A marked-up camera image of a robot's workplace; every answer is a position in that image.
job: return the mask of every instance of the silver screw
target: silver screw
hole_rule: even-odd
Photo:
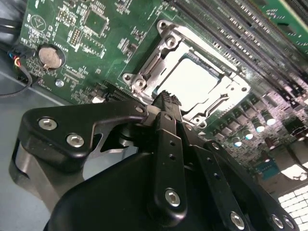
[[[83,138],[76,134],[69,135],[66,142],[74,148],[80,148],[85,143]]]
[[[192,130],[192,126],[190,126],[189,124],[185,124],[185,127],[186,127],[189,131]]]
[[[179,195],[171,189],[168,189],[166,191],[165,198],[168,203],[171,204],[173,207],[178,207],[181,203]]]
[[[283,217],[283,219],[291,229],[294,229],[294,224],[289,220],[289,218]]]
[[[38,124],[42,129],[48,130],[48,131],[54,130],[58,126],[56,121],[54,121],[53,119],[48,119],[48,118],[40,119]]]
[[[144,112],[144,110],[143,110],[141,107],[136,107],[136,111],[137,111],[137,112],[140,112],[140,113],[143,113],[143,112]]]
[[[64,86],[64,82],[60,79],[57,79],[56,82],[55,82],[55,85],[59,88],[63,87]]]
[[[170,48],[175,48],[177,46],[177,40],[175,39],[175,37],[169,37],[166,40],[166,44]]]
[[[169,116],[168,114],[165,114],[165,118],[166,118],[167,120],[172,120],[172,117]]]
[[[283,229],[283,223],[282,221],[275,215],[271,215],[271,219],[274,221],[274,223],[280,228]]]
[[[245,223],[243,219],[236,213],[236,212],[231,212],[230,218],[232,223],[239,229],[239,230],[244,230],[245,228]]]
[[[124,75],[124,79],[126,80],[126,81],[130,81],[130,76],[129,75]]]
[[[216,143],[212,143],[212,146],[216,149],[219,150],[219,146]]]
[[[144,79],[138,79],[138,80],[136,81],[136,85],[137,85],[138,87],[143,87],[143,86],[145,85],[145,80],[144,80]]]

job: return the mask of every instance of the capacitor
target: capacitor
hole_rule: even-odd
[[[297,138],[298,141],[304,141],[305,136],[302,133],[295,135],[295,137]]]
[[[233,139],[232,139],[232,142],[233,142],[233,145],[235,146],[235,147],[241,147],[242,146],[242,142],[241,142],[241,139],[239,138],[239,137],[234,137]]]
[[[263,114],[263,118],[264,118],[266,124],[269,125],[269,126],[274,125],[276,123],[276,119],[273,118],[270,113]]]
[[[263,160],[265,163],[267,163],[267,162],[270,161],[269,155],[268,155],[267,152],[265,152],[264,150],[261,151],[261,158],[262,158],[262,160]]]
[[[257,132],[264,131],[265,127],[259,121],[255,121],[253,124]]]
[[[271,140],[271,138],[266,137],[266,138],[264,139],[264,141],[265,141],[267,147],[268,147],[270,150],[273,150],[273,149],[276,147],[275,144],[274,144],[274,142]]]
[[[252,132],[250,130],[248,130],[248,129],[243,131],[243,135],[245,136],[246,140],[251,140],[254,137]]]

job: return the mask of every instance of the black mechanical tool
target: black mechanical tool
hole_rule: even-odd
[[[298,231],[295,221],[162,92],[135,101],[24,114],[10,165],[15,183],[51,211],[45,231]],[[87,159],[138,153],[84,181]]]

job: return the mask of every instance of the wire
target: wire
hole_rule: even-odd
[[[21,90],[19,91],[16,91],[16,92],[13,92],[13,93],[8,93],[8,94],[3,94],[3,95],[0,95],[0,99],[4,99],[4,98],[9,98],[9,97],[14,97],[14,96],[17,96],[17,95],[20,95],[22,93],[24,93],[28,88],[31,87],[32,83],[33,83],[33,79],[32,79],[32,76],[30,75],[30,73],[27,71],[27,69],[22,66],[20,64],[20,58],[17,57],[15,58],[15,61],[14,61],[15,64],[17,64],[16,66],[24,73],[24,75],[27,77],[28,79],[28,82],[27,84],[25,85],[24,88],[22,88]]]
[[[21,64],[20,64],[20,58],[19,58],[19,57],[14,58],[14,64],[15,64],[15,66],[17,66],[17,67],[20,67],[20,66],[21,66]]]

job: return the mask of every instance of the cpu socket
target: cpu socket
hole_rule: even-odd
[[[140,71],[122,76],[139,100],[151,104],[166,90],[181,102],[185,121],[205,128],[214,112],[223,114],[248,94],[250,86],[238,74],[237,67],[212,44],[187,27],[167,20],[160,20],[157,30],[162,40]]]

